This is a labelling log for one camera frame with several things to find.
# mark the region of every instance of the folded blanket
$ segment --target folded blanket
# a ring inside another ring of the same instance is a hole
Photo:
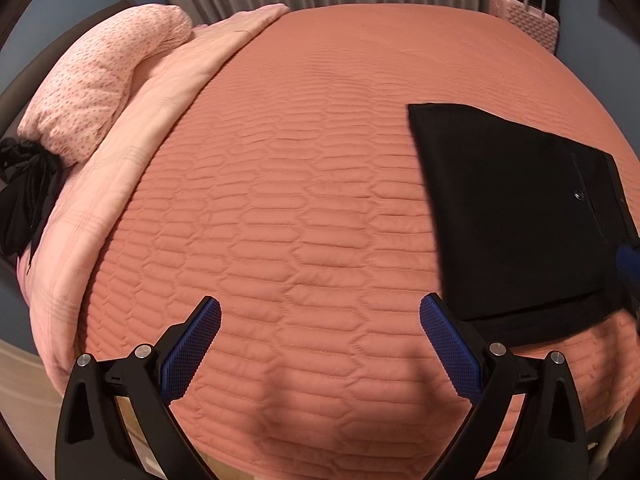
[[[88,162],[73,167],[29,272],[28,249],[18,261],[33,339],[61,394],[78,356],[78,315],[89,276],[156,149],[222,64],[288,11],[276,4],[238,12],[141,63],[126,108]]]

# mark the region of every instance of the quilted pattern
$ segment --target quilted pattern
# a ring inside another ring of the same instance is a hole
[[[213,295],[220,332],[172,404],[202,452],[265,479],[422,478],[469,403],[418,318],[439,282],[413,102],[612,153],[640,218],[638,160],[612,119],[509,23],[429,6],[300,10],[232,58],[159,148],[94,269],[82,349],[123,356]],[[523,351],[549,349],[567,355],[589,426],[638,389],[626,314]]]

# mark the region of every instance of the black cloth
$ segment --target black cloth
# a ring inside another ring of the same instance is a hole
[[[409,105],[443,298],[509,346],[580,332],[628,304],[637,240],[613,158],[465,105]]]
[[[62,188],[59,156],[36,142],[0,140],[0,251],[21,255],[31,243],[31,257]]]

